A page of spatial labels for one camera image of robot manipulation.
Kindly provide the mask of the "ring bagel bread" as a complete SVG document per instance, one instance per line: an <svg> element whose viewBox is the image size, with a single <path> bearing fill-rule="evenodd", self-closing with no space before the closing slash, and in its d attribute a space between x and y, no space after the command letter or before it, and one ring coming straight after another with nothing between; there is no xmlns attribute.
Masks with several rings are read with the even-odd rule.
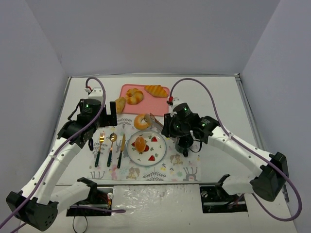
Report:
<svg viewBox="0 0 311 233"><path fill-rule="evenodd" d="M146 114L139 114L134 119L134 127L138 130L146 130L151 126L151 123L146 120Z"/></svg>

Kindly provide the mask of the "small round bun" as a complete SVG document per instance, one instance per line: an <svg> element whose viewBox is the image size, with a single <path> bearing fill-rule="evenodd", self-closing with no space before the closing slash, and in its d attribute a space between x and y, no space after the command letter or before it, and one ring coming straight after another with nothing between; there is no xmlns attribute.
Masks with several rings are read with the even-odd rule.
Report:
<svg viewBox="0 0 311 233"><path fill-rule="evenodd" d="M139 136L135 140L135 149L138 152L144 152L146 148L146 142L145 139L142 136Z"/></svg>

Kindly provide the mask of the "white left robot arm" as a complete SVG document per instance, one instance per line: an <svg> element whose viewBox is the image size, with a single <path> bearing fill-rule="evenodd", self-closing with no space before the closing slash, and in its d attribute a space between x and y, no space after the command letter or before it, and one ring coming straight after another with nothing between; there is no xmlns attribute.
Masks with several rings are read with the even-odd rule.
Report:
<svg viewBox="0 0 311 233"><path fill-rule="evenodd" d="M53 190L73 158L88 144L99 127L116 126L115 102L106 113L100 100L80 100L76 120L68 121L58 133L54 146L31 180L19 191L10 192L6 203L13 216L40 230L47 230L57 215L80 201L93 202L99 196L97 184L79 178L62 192Z"/></svg>

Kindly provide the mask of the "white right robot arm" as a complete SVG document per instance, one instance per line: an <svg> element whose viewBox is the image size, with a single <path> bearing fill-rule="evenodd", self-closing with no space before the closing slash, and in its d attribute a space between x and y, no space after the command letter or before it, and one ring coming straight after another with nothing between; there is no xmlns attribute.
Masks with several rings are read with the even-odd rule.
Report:
<svg viewBox="0 0 311 233"><path fill-rule="evenodd" d="M163 136L175 140L175 149L184 156L193 142L198 141L218 148L251 171L247 177L230 174L221 177L215 189L222 198L250 193L273 202L289 176L285 155L271 154L236 139L217 120L199 117L186 103L174 106L172 113L165 114L163 124L153 114L146 114L145 121L160 128Z"/></svg>

